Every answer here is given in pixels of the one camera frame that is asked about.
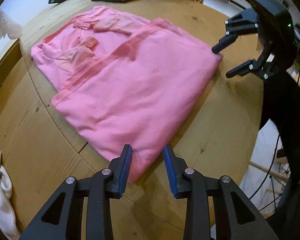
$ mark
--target round wooden table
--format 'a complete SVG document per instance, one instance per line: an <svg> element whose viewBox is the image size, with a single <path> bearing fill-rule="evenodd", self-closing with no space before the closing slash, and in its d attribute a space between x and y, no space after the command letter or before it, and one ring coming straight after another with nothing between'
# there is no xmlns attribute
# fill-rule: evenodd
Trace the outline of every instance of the round wooden table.
<svg viewBox="0 0 300 240"><path fill-rule="evenodd" d="M68 176L86 178L109 164L51 106L57 92L30 58L35 43L96 5L149 20L168 19L211 46L223 37L228 18L189 0L68 0L25 26L23 57L0 89L0 150L21 229ZM170 142L177 156L205 176L226 174L239 184L247 169L261 118L263 84L254 75L227 79L225 73L257 58L256 47L257 37L250 35L222 52L218 70ZM127 186L121 200L111 200L111 214L114 239L182 239L186 200L173 198L161 156L136 184Z"/></svg>

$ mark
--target wire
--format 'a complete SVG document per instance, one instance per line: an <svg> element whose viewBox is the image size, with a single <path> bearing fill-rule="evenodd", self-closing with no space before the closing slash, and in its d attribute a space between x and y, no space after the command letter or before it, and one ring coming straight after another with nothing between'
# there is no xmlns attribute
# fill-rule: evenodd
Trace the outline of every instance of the wire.
<svg viewBox="0 0 300 240"><path fill-rule="evenodd" d="M285 170L285 169L282 169L282 170L283 170L284 174L289 174L290 173L290 171L288 171L288 170Z"/></svg>
<svg viewBox="0 0 300 240"><path fill-rule="evenodd" d="M275 154L277 152L277 147L278 147L278 142L279 142L279 138L280 138L280 132L281 132L281 129L279 131L279 134L278 134L278 138L277 138L277 142L275 144L275 148L274 148L274 154L273 154L273 158L272 158L272 162L271 162L271 165L270 165L270 168L265 176L265 178L263 179L263 181L261 182L260 186L257 188L257 190L251 195L251 197L249 198L250 200L257 194L257 192L261 189L262 185L264 184L264 182L266 181L266 179L268 178L268 175L270 173L270 170L272 168L272 165L274 163L274 159L275 159Z"/></svg>
<svg viewBox="0 0 300 240"><path fill-rule="evenodd" d="M299 75L298 75L298 81L297 81L297 84L299 84L299 80L300 80L300 67L299 67ZM278 134L278 138L277 138L277 142L275 144L275 148L274 148L274 154L273 154L273 158L272 158L272 162L271 162L271 165L270 165L270 168L265 176L265 178L263 179L263 181L261 182L260 186L257 188L257 190L251 195L251 197L249 198L250 200L257 194L257 192L261 189L262 185L264 184L264 182L266 181L269 173L270 173L270 170L272 168L272 165L274 163L274 159L275 159L275 154L277 152L277 148L278 148L278 142L279 142L279 138L280 138L280 134L281 134L281 130L282 130L282 127L284 125L284 121L282 123L282 126L280 128L280 131L279 131L279 134Z"/></svg>
<svg viewBox="0 0 300 240"><path fill-rule="evenodd" d="M274 186L273 186L273 179L272 179L272 176L270 176L270 179L271 179L271 184L272 184L273 200L274 200L274 212L275 212L276 209L277 209L277 206L275 205L275 195L274 195Z"/></svg>
<svg viewBox="0 0 300 240"><path fill-rule="evenodd" d="M277 196L273 201L271 201L268 205L266 205L266 206L264 206L263 208L261 208L260 210L259 210L259 212L260 211L262 211L262 210L264 210L266 207L268 207L268 206L270 206L273 202L275 202L279 197L281 197L281 194L279 194L279 196Z"/></svg>
<svg viewBox="0 0 300 240"><path fill-rule="evenodd" d="M286 186L282 181L278 180L277 178L274 178L277 182L279 182L282 186Z"/></svg>

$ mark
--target pink hoodie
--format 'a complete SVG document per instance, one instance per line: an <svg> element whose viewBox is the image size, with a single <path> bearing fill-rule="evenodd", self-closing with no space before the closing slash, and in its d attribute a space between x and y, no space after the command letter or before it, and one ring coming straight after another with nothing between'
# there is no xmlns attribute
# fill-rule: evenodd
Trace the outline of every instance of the pink hoodie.
<svg viewBox="0 0 300 240"><path fill-rule="evenodd" d="M222 59L167 20L105 6L71 19L31 56L58 90L51 103L103 157L132 146L130 183L172 139Z"/></svg>

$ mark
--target white towel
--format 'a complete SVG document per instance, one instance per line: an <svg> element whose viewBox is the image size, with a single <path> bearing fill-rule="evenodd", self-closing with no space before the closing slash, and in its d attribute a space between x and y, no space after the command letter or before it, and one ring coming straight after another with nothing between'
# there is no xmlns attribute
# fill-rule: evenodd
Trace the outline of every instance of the white towel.
<svg viewBox="0 0 300 240"><path fill-rule="evenodd" d="M16 227L16 217L9 201L11 194L11 180L5 168L0 165L0 229L9 240L18 240L20 233Z"/></svg>

